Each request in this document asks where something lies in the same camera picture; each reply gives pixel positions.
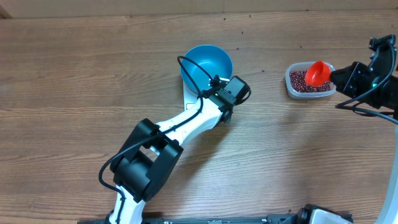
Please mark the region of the orange scoop with blue handle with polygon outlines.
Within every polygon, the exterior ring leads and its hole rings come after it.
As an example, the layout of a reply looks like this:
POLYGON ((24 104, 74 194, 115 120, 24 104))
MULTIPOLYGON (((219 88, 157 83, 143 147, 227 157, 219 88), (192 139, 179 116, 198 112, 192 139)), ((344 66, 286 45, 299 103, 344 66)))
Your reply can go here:
POLYGON ((307 70, 305 74, 305 83, 318 87, 330 81, 330 68, 323 61, 317 61, 307 70))

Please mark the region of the clear plastic bean container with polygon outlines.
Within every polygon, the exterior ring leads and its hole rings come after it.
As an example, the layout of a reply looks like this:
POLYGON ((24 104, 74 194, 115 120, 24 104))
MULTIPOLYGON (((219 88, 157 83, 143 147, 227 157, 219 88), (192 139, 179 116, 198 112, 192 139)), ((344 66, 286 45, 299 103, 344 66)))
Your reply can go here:
POLYGON ((286 70, 285 84, 287 93, 291 98, 296 100, 310 100, 331 96, 336 92, 336 86, 331 82, 326 82, 323 86, 316 88, 305 84, 305 73, 314 63, 293 63, 286 70))

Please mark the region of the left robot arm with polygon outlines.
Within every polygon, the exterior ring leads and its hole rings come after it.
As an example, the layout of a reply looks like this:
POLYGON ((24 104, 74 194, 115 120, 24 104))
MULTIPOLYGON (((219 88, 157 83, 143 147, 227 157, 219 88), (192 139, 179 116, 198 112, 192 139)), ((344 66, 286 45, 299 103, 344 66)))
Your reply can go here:
POLYGON ((237 76, 214 77, 197 101, 166 121, 143 119, 133 129, 119 152, 106 164, 114 174, 117 199, 107 223, 141 223, 146 202, 155 196, 171 175, 183 145, 202 132, 228 123, 233 108, 251 94, 249 85, 237 76))

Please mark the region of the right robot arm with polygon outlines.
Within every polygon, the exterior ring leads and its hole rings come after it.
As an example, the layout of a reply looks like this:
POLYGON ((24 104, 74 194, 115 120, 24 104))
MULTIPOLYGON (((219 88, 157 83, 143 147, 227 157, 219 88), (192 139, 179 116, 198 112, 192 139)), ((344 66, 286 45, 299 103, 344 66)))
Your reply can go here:
POLYGON ((336 90, 350 99, 336 107, 389 122, 392 145, 386 191, 373 223, 397 223, 397 77, 394 64, 364 65, 359 62, 331 73, 336 90))

